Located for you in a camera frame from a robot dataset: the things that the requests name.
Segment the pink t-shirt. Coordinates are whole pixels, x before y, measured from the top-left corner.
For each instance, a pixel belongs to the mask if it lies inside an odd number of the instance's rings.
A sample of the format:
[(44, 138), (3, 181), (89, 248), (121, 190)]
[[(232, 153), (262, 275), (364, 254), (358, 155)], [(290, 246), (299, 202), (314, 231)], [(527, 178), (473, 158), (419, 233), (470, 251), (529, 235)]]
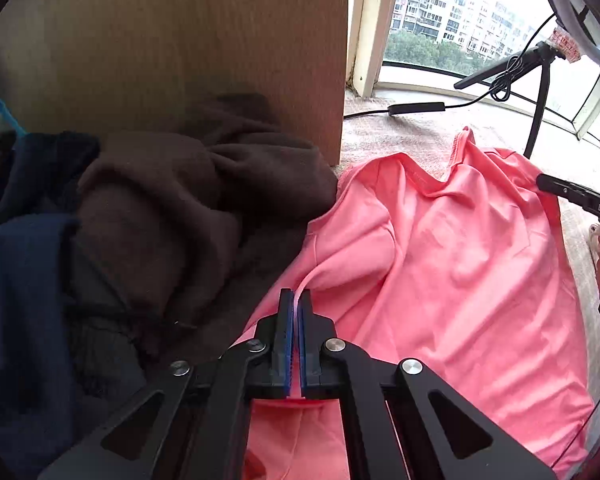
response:
[(470, 130), (440, 178), (403, 153), (354, 167), (254, 316), (308, 290), (340, 338), (421, 360), (565, 477), (585, 458), (593, 400), (558, 201), (537, 175)]

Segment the black garment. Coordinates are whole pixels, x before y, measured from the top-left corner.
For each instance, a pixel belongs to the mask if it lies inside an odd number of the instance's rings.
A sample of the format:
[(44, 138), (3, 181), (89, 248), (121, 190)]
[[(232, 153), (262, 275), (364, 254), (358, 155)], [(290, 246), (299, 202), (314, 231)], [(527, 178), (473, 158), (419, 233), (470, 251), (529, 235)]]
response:
[(74, 438), (86, 437), (147, 384), (163, 353), (196, 333), (136, 306), (87, 238), (72, 242), (64, 321), (74, 382)]

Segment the pink plaid tablecloth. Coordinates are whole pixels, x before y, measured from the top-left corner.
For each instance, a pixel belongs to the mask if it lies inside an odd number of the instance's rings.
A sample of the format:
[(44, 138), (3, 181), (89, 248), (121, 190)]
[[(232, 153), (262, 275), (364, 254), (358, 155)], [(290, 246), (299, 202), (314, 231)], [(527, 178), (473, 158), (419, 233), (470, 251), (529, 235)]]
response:
[[(430, 174), (440, 177), (451, 156), (454, 136), (463, 128), (472, 129), (479, 148), (508, 148), (520, 153), (530, 126), (531, 118), (525, 114), (480, 103), (443, 113), (352, 118), (343, 123), (339, 168), (374, 156), (404, 152)], [(563, 128), (543, 124), (531, 161), (546, 174), (600, 193), (600, 142), (589, 134), (578, 139)], [(566, 200), (559, 205), (588, 341), (588, 388), (593, 399), (600, 401), (600, 315), (595, 266), (588, 246), (588, 230), (596, 219)]]

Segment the dark brown garment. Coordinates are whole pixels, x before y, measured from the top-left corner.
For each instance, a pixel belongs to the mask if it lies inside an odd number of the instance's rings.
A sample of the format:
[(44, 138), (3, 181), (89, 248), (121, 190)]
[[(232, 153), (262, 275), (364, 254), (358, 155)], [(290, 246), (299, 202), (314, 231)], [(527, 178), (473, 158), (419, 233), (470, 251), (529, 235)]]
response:
[(258, 94), (198, 105), (175, 132), (110, 136), (80, 179), (79, 245), (120, 295), (140, 358), (219, 356), (335, 203), (320, 150)]

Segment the navy garment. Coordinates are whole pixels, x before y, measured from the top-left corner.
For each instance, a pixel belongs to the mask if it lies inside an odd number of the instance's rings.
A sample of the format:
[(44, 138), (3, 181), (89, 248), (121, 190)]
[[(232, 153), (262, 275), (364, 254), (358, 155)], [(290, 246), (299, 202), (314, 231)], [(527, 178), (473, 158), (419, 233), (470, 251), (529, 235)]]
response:
[(0, 479), (34, 479), (76, 437), (64, 323), (76, 185), (99, 142), (76, 132), (0, 140)]

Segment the wooden board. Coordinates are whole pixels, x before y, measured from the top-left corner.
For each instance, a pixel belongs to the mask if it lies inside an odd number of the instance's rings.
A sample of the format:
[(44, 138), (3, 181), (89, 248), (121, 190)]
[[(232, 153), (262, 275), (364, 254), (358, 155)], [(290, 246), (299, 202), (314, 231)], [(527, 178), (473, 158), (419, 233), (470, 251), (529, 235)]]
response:
[(206, 96), (258, 92), (340, 155), (348, 0), (7, 0), (0, 98), (29, 131), (173, 131)]

